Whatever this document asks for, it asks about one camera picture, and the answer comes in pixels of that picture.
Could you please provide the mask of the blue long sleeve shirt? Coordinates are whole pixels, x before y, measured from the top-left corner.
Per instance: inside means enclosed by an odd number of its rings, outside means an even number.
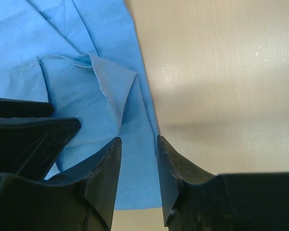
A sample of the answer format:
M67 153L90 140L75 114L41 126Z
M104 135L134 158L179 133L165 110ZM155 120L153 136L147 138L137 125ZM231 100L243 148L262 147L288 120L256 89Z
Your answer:
M161 206L158 125L122 0L0 0L0 98L51 103L81 129L46 178L122 140L115 208Z

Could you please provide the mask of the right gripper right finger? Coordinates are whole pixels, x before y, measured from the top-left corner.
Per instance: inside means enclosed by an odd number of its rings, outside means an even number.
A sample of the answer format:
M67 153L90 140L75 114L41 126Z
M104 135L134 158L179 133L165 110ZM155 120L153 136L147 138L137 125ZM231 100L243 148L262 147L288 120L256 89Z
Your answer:
M164 225L170 231L289 231L289 172L213 175L158 136Z

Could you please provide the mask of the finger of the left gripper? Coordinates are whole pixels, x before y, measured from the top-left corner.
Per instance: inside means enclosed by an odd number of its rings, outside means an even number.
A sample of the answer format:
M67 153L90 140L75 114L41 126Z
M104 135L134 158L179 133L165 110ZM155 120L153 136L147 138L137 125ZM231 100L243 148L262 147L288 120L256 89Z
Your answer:
M51 103L0 98L1 118L50 117L53 113Z
M0 173L44 179L80 128L76 118L0 118Z

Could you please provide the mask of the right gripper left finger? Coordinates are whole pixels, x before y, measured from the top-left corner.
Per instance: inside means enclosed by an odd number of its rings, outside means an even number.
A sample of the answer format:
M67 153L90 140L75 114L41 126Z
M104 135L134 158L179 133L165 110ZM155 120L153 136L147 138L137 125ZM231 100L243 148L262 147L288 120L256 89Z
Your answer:
M0 231L108 231L111 229L122 142L48 180L0 173Z

